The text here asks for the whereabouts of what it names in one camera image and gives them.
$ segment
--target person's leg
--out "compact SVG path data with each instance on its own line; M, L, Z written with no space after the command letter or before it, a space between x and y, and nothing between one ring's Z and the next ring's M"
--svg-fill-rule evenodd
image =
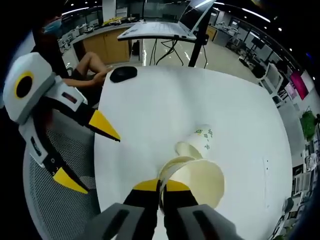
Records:
M96 74L108 71L108 68L101 61L99 56L91 51L87 52L83 56L79 64L76 66L76 69L82 76L87 76L89 69Z

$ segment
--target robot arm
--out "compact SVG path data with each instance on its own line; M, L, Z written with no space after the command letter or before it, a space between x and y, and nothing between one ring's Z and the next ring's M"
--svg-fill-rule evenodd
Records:
M83 95L56 76L38 53L26 54L13 63L5 81L3 101L11 120L19 124L19 132L34 160L56 182L88 193L47 138L41 116L47 109L57 109L80 125L120 142L120 136L102 113L89 107Z

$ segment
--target face mask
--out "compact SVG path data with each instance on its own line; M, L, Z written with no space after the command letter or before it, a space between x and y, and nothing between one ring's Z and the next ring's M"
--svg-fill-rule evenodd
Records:
M45 34L56 34L61 27L61 18L50 22L47 26L44 27Z

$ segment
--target white round table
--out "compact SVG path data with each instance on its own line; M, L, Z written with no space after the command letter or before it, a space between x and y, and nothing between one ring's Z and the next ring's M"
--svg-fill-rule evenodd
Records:
M215 210L246 240L272 233L291 196L292 161L282 119L264 88L192 67L137 67L135 78L120 83L109 77L98 109L121 142L95 135L101 211L122 203L137 183L156 178L176 156L175 143L197 124L210 124L210 158L225 177L225 193ZM163 216L158 216L153 239L166 239Z

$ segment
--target yellow circle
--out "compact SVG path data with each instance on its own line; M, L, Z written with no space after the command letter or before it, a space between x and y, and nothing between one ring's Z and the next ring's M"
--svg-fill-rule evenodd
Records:
M17 99L22 99L22 98L23 98L23 97L19 97L19 96L17 95L17 88L18 88L18 85L19 85L20 81L21 81L22 79L24 79L25 77L30 77L31 80L32 80L32 83L33 83L33 81L34 81L34 74L33 74L31 71L25 71L24 73L22 73L22 74L18 77L18 79L15 81L15 84L14 84L14 94L15 94L15 97L16 97Z

